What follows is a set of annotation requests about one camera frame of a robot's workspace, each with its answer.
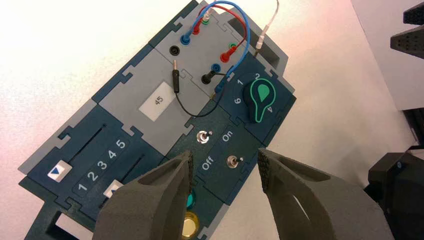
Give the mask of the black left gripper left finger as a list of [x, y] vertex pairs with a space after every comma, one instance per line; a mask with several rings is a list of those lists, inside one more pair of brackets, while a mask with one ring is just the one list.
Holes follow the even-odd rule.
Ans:
[[94, 240], [180, 240], [192, 191], [186, 150], [118, 188], [100, 210]]

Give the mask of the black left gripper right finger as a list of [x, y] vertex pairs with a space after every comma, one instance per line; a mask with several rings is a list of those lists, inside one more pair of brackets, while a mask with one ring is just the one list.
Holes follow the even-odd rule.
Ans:
[[266, 148], [258, 169], [281, 240], [391, 240], [380, 206], [339, 177]]

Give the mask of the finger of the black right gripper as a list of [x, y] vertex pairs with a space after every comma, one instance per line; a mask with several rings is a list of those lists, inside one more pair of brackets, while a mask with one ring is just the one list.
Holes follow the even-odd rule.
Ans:
[[403, 12], [403, 23], [411, 25], [424, 24], [424, 2], [421, 2]]
[[395, 34], [390, 37], [390, 48], [417, 58], [424, 58], [424, 26]]

